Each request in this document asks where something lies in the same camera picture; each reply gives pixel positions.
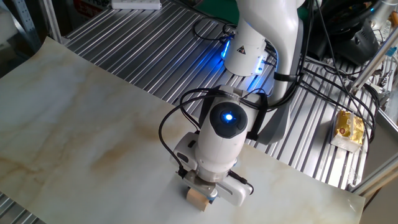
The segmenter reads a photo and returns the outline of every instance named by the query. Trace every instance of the wooden block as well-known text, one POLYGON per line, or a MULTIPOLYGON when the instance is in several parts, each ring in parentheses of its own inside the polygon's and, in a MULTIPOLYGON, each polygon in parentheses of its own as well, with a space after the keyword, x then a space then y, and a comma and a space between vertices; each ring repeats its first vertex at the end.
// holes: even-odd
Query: wooden block
POLYGON ((209 204, 209 200, 204 195, 193 189, 189 189, 187 201, 203 212, 206 210, 206 207, 209 204))

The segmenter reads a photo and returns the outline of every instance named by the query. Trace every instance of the metal shelf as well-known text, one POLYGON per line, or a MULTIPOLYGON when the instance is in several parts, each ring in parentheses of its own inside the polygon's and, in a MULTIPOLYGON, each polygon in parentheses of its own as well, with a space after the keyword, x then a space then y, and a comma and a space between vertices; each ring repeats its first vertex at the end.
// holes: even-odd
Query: metal shelf
MULTIPOLYGON (((178 104, 182 93, 198 87, 231 85, 271 92, 272 66, 266 65, 263 75, 251 77, 230 73, 220 57, 224 46, 193 35, 193 23, 203 16, 169 1, 163 1, 162 5, 159 11, 104 11, 66 36, 69 41, 65 46, 174 105, 178 104)), ((203 20, 196 27, 200 35, 209 38, 221 35, 221 28, 222 25, 211 20, 203 20)), ((275 63, 272 57, 268 61, 275 63)), ((312 64, 306 66, 339 83, 336 76, 324 69, 312 64)), ((348 73, 360 69, 344 63, 340 68, 348 73)), ((320 79, 309 75, 305 80, 340 103, 348 102, 342 92, 320 79)), ((357 96, 371 104, 369 95, 359 93, 357 96)), ((200 106, 199 102, 194 103, 187 111, 198 116, 200 106)), ((367 146, 365 151, 353 154, 329 144, 331 120, 337 111, 335 106, 300 88, 292 102, 292 125, 287 136, 269 146, 254 141, 247 143, 310 177, 345 189, 348 184, 356 185, 361 181, 367 146)), ((0 223, 6 222, 0 217, 0 223)))

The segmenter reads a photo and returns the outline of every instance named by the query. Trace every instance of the marble-patterned surface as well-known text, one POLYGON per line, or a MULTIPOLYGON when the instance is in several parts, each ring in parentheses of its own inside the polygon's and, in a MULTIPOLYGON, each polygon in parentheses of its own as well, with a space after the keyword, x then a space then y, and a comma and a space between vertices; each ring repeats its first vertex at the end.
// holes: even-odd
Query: marble-patterned surface
MULTIPOLYGON (((254 194, 199 212, 157 135, 172 108, 47 39, 0 79, 0 191, 47 224, 359 223, 363 198, 248 145, 234 169, 254 194)), ((165 139, 188 131, 176 113, 165 139)))

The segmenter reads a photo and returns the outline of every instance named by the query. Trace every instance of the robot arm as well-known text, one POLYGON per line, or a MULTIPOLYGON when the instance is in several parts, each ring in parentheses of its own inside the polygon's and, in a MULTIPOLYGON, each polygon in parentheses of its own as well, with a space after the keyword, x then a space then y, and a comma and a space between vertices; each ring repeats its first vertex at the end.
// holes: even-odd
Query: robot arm
POLYGON ((253 71, 251 65, 262 62, 265 39, 277 51, 277 68, 273 92, 268 97, 221 86, 220 90, 229 98, 215 96, 212 100, 205 100, 200 115, 200 133, 188 133, 174 149, 174 154, 186 170, 181 172, 183 180, 210 200, 219 196, 240 206, 253 187, 246 179, 232 172, 231 168, 237 163, 248 133, 253 132, 257 138, 260 135, 267 136, 270 139, 267 142, 270 142, 271 139, 280 139, 287 129, 288 105, 275 112, 274 115, 278 116, 272 115, 267 121, 263 120, 267 105, 283 99, 290 76, 296 76, 302 43, 302 23, 297 15, 297 7, 303 2, 238 0, 241 18, 236 35, 231 40, 231 49, 228 50, 228 43, 227 49, 221 54, 226 68, 250 75, 253 71), (243 98, 259 107, 243 104, 243 98), (270 131, 259 133, 260 127, 264 127, 263 123, 269 124, 270 131))
MULTIPOLYGON (((297 8, 303 2, 304 0, 237 1, 240 16, 275 47, 278 58, 275 72, 281 75, 296 75, 302 43, 302 25, 297 8)), ((288 82, 275 80, 269 103, 280 101, 287 86, 288 82)))

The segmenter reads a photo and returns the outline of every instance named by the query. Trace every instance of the metal bar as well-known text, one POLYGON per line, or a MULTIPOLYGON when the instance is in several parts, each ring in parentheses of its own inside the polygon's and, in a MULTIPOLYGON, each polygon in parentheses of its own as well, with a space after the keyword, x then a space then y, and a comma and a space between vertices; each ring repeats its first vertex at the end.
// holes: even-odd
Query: metal bar
POLYGON ((52 1, 40 0, 39 3, 42 8, 42 14, 44 17, 44 21, 46 22, 48 32, 55 41, 62 44, 62 36, 60 28, 58 26, 57 17, 55 17, 52 1))
POLYGON ((22 25, 29 36, 28 44, 34 52, 38 51, 42 46, 42 43, 37 35, 35 24, 29 14, 29 10, 25 4, 25 0, 12 0, 14 3, 18 15, 21 18, 22 25))
MULTIPOLYGON (((10 10, 8 9, 8 7, 5 5, 5 3, 3 1, 0 1, 0 7, 3 8, 6 11, 10 10)), ((18 20, 15 18, 14 15, 12 15, 12 20, 14 21, 14 25, 17 28, 18 32, 22 35, 22 37, 25 39, 25 41, 29 44, 30 43, 30 37, 27 35, 26 31, 24 30, 24 28, 21 26, 21 24, 18 22, 18 20)))
POLYGON ((398 176, 398 153, 377 168, 369 177, 350 191, 368 197, 398 176))
POLYGON ((391 48, 391 46, 396 42, 398 38, 398 29, 394 29, 384 44, 380 47, 379 51, 377 51, 376 55, 373 59, 368 63, 366 68, 361 72, 358 78, 352 85, 351 92, 354 93, 362 88, 362 86, 367 82, 369 77, 373 74, 373 72, 377 69, 377 66, 384 60, 386 57, 387 51, 391 48))

